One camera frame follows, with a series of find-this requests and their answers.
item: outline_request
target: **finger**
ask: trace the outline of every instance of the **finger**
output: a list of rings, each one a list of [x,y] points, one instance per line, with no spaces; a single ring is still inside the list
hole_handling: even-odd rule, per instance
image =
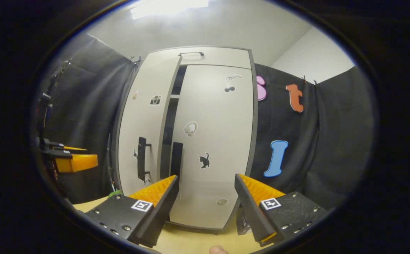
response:
[[[226,251],[224,251],[222,246],[219,246],[219,245],[211,247],[209,253],[210,254],[229,254]]]

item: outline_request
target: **white cabinet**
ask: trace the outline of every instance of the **white cabinet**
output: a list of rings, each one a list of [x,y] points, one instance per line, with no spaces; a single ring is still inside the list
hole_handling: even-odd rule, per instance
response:
[[[171,94],[174,81],[180,85]],[[150,53],[121,114],[117,161],[123,193],[144,187],[133,156],[139,137],[152,144],[145,153],[152,182],[170,175],[172,143],[182,143],[180,191],[170,221],[224,228],[237,205],[235,174],[249,174],[252,167],[256,85],[250,50],[187,47]],[[156,95],[161,103],[150,105]]]

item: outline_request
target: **black handle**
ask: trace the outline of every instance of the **black handle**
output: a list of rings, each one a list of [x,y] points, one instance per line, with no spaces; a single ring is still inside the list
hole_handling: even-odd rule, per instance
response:
[[[178,56],[181,56],[182,54],[200,54],[201,56],[204,55],[203,52],[185,52],[185,53],[179,53]]]
[[[145,148],[147,146],[152,146],[151,144],[147,144],[147,139],[143,137],[139,137],[139,144],[138,144],[138,178],[141,180],[145,180],[145,174],[149,173],[149,171],[145,171]]]
[[[183,143],[174,142],[172,145],[171,175],[177,175],[180,180],[181,154]]]

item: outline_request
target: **ceiling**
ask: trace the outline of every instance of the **ceiling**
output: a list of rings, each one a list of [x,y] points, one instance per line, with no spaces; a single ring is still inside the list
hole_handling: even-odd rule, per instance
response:
[[[126,6],[92,24],[87,32],[127,58],[163,48],[214,45],[251,49],[255,63],[271,66],[311,27],[266,1],[210,0],[207,8],[136,20]]]

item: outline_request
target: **green object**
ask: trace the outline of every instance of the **green object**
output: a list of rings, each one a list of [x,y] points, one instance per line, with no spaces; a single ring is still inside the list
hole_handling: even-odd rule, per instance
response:
[[[114,191],[114,192],[111,192],[111,193],[108,195],[108,198],[110,198],[110,197],[112,197],[112,196],[114,196],[114,195],[117,195],[117,194],[122,195],[122,191],[121,191],[121,190],[116,190],[116,191]]]

